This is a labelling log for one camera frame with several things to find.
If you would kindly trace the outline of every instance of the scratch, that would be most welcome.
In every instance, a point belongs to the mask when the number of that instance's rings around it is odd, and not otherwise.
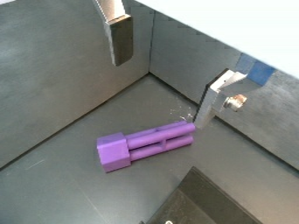
[[[35,164],[30,165],[27,168],[25,168],[25,170],[27,171],[30,168],[33,168],[33,167],[34,167],[37,164],[39,164],[42,161],[43,161],[43,159],[42,159],[39,162],[37,162]]]
[[[91,201],[90,201],[90,199],[89,199],[89,196],[83,193],[83,191],[82,191],[82,190],[81,190],[81,193],[82,193],[82,195],[83,195],[85,199],[87,200],[87,203],[90,204],[90,206],[91,206],[93,210],[95,211],[97,216],[99,217],[99,219],[101,219],[105,223],[108,223],[108,222],[105,221],[105,219],[104,219],[104,217],[102,217],[101,213],[98,212],[98,209],[95,208],[94,204],[91,203]]]

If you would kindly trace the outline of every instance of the purple plastic block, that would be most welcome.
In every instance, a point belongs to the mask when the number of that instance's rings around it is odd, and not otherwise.
[[[105,172],[130,165],[130,161],[149,157],[192,143],[192,123],[174,122],[124,136],[116,133],[97,139],[97,153]]]

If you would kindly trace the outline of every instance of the metal screw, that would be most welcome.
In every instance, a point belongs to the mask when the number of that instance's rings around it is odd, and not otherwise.
[[[245,101],[246,97],[242,94],[237,94],[232,97],[228,97],[224,102],[224,108],[230,108],[234,112],[237,112],[238,109],[242,107]]]

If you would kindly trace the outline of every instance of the gray metal floor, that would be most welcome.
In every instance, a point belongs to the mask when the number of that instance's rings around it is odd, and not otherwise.
[[[142,78],[0,172],[0,223],[146,221],[194,165],[264,223],[297,224],[297,173],[214,119],[192,146],[102,172],[97,137],[193,114],[192,104]]]

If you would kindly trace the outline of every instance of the gray metal wall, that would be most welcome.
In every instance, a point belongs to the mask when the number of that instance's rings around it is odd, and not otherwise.
[[[156,13],[149,71],[194,102],[206,83],[228,68],[234,69],[240,52]],[[268,83],[245,94],[237,113],[218,116],[244,135],[299,169],[299,80],[276,72]]]
[[[0,5],[0,167],[148,73],[153,12],[124,2],[134,56],[120,67],[90,0]]]

